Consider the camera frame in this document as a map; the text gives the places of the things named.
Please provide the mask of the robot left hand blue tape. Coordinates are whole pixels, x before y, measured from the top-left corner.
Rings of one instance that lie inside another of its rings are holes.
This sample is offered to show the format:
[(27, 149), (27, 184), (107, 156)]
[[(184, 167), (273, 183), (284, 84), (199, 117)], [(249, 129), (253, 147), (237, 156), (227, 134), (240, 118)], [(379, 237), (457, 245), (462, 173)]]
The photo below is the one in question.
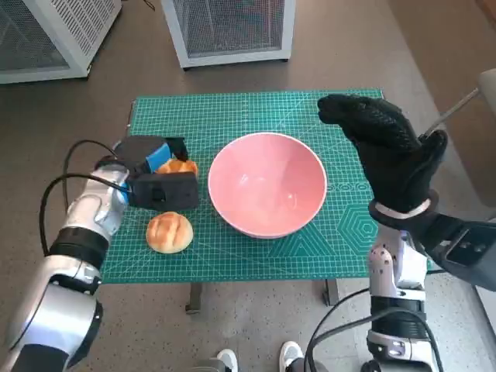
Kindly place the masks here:
[(127, 136), (114, 148), (116, 158), (131, 174), (152, 174), (175, 157), (189, 159), (184, 137)]

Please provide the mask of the robot right hand black glove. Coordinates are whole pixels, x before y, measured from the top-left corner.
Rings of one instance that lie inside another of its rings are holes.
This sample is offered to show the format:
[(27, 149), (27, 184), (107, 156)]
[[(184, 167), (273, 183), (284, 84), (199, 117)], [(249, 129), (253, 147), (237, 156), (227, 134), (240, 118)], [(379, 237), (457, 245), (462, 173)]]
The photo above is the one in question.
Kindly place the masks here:
[(356, 148), (376, 202), (407, 213), (428, 199), (446, 152), (445, 131), (417, 137), (402, 110), (382, 98), (331, 94), (317, 106), (320, 120), (338, 125)]

